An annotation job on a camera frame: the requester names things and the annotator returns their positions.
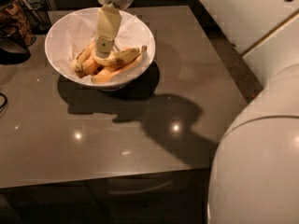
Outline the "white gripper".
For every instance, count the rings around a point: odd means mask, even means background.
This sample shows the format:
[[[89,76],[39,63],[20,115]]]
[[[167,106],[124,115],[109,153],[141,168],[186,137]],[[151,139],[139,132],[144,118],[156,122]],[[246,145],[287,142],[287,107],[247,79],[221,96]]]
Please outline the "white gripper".
[[[112,50],[121,26],[120,10],[128,8],[134,0],[97,0],[102,7],[97,12],[95,54],[106,58]]]

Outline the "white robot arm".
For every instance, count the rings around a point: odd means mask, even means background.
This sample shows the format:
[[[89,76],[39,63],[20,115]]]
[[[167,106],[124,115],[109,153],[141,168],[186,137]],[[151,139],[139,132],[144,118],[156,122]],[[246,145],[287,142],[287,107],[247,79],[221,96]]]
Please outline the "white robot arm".
[[[263,85],[221,139],[208,224],[299,224],[299,0],[199,0]]]

